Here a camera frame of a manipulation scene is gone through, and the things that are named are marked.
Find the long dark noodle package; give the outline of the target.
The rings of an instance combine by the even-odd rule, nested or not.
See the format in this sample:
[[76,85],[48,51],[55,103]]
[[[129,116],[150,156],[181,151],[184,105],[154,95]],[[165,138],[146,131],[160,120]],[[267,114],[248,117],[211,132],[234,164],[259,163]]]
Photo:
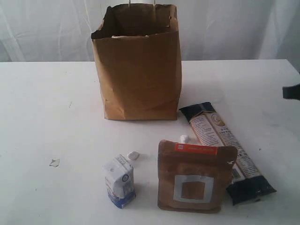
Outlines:
[[232,168],[232,183],[227,188],[233,205],[257,200],[276,192],[210,102],[186,106],[180,111],[202,145],[233,146],[237,149],[236,163]]

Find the brown kraft stand-up pouch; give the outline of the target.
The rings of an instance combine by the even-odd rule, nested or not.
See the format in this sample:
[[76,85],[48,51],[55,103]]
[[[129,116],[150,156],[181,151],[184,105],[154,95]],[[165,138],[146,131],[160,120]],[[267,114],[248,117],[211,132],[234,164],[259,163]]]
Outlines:
[[162,210],[217,213],[237,159],[233,146],[201,146],[161,140],[157,205]]

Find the small white and blue packet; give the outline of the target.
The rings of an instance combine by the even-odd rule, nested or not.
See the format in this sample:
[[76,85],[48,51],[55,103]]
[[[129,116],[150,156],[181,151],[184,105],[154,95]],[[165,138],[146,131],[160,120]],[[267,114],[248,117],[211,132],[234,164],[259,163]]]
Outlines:
[[108,197],[116,207],[124,208],[136,197],[133,167],[119,154],[103,169]]

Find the brown paper bag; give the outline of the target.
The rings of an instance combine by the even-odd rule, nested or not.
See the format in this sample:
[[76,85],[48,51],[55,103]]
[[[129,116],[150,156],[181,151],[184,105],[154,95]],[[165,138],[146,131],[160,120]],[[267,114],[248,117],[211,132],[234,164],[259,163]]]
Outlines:
[[177,118],[182,72],[176,6],[108,7],[91,40],[106,119]]

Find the white crumpled scrap right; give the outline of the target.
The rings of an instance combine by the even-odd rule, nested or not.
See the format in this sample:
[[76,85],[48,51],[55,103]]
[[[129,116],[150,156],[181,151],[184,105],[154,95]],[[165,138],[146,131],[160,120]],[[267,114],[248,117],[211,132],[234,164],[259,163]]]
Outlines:
[[181,135],[180,136],[180,143],[192,144],[193,142],[194,142],[193,139],[188,135]]

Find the white crumpled scrap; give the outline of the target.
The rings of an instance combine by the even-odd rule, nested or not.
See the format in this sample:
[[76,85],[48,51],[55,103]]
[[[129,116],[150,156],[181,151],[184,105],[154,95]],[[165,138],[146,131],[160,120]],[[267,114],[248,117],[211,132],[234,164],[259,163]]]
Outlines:
[[188,135],[181,135],[180,136],[180,143],[192,144],[193,142],[194,142],[193,139]]
[[130,153],[127,154],[127,158],[131,161],[135,161],[139,158],[140,153],[137,151],[132,151]]

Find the white crumpled scrap left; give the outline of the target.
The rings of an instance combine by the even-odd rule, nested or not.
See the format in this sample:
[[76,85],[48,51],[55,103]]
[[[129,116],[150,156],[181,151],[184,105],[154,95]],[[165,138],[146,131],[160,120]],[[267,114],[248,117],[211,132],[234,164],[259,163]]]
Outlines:
[[127,154],[127,158],[131,161],[135,161],[139,158],[140,153],[137,151],[132,151],[130,153]]

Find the white backdrop curtain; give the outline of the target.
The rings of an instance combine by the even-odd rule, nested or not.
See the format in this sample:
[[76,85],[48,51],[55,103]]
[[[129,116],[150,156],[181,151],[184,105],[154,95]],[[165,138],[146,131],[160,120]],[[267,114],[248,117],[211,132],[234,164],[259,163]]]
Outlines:
[[[3,0],[0,60],[92,61],[91,33],[119,0]],[[297,0],[173,0],[183,60],[300,61]]]

